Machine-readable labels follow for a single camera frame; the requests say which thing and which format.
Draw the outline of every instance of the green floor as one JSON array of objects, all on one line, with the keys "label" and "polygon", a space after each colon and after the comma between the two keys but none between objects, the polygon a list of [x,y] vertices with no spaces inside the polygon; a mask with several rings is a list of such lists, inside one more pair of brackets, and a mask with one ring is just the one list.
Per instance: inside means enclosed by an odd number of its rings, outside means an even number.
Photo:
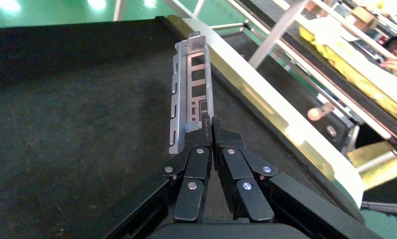
[{"label": "green floor", "polygon": [[[190,11],[197,0],[181,0]],[[116,0],[0,0],[0,27],[55,25],[112,21]],[[127,0],[123,20],[149,19],[175,14],[162,0]],[[199,16],[208,25],[243,22],[245,18],[223,0],[206,0]],[[304,85],[307,83],[292,72]],[[397,238],[395,218],[363,212],[368,227],[385,238]]]}]

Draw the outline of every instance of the metal bracket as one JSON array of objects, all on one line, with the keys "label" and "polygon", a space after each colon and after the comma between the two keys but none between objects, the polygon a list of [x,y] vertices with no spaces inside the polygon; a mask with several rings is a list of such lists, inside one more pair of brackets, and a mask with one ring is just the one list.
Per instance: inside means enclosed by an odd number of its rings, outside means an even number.
[{"label": "metal bracket", "polygon": [[175,45],[173,56],[172,102],[169,153],[180,153],[185,134],[202,127],[202,119],[214,116],[210,54],[206,37],[200,32]]}]

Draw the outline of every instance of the cardboard box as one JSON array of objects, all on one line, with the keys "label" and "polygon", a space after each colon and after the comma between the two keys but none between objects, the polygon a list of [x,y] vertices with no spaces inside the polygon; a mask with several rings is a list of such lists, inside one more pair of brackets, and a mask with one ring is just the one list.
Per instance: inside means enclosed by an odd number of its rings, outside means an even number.
[{"label": "cardboard box", "polygon": [[[359,6],[352,10],[351,14],[346,17],[346,20],[356,26],[362,32],[367,32],[370,29],[376,28],[379,23],[379,19],[369,12],[367,9]],[[351,32],[346,26],[342,25],[346,30],[352,33],[355,37],[358,37],[356,34]]]}]

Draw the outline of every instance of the rectangular cutout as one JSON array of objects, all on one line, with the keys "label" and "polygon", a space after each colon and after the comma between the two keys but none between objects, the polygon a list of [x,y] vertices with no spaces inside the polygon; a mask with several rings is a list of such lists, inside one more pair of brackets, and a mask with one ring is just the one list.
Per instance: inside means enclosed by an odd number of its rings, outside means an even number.
[{"label": "rectangular cutout", "polygon": [[191,58],[191,66],[197,66],[205,63],[204,55]]},{"label": "rectangular cutout", "polygon": [[198,81],[206,78],[206,70],[198,70],[198,71],[193,71],[191,73],[191,80],[192,81]]},{"label": "rectangular cutout", "polygon": [[193,87],[191,94],[192,94],[192,97],[205,96],[206,95],[206,85]]},{"label": "rectangular cutout", "polygon": [[200,111],[207,111],[207,101],[200,101]]}]

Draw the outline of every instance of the conveyor belt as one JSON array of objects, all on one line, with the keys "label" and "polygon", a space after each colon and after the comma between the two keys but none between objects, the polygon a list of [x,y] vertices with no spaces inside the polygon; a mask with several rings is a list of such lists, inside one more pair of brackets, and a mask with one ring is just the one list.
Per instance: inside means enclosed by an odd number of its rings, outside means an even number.
[{"label": "conveyor belt", "polygon": [[[243,32],[225,35],[223,38],[246,60],[249,60],[258,48],[258,45]],[[305,89],[301,83],[271,57],[267,57],[257,71],[336,149],[342,151],[343,147],[346,146],[350,129],[335,114],[328,114],[319,121],[309,120],[307,116],[308,110],[322,106],[315,95]],[[328,134],[326,127],[329,125],[336,129],[336,137]]]},{"label": "conveyor belt", "polygon": [[[0,238],[69,238],[168,159],[180,39],[165,18],[0,29]],[[213,91],[249,150],[363,221],[226,79]]]},{"label": "conveyor belt", "polygon": [[[284,10],[271,1],[265,0],[238,0],[269,27],[273,27],[276,21],[283,15]],[[289,45],[306,57],[313,65],[317,66],[339,88],[345,91],[352,99],[374,115],[376,119],[397,135],[397,119],[388,114],[379,105],[373,102],[360,90],[349,83],[328,61],[315,49],[313,45],[299,36],[299,24],[294,22],[283,38]]]}]

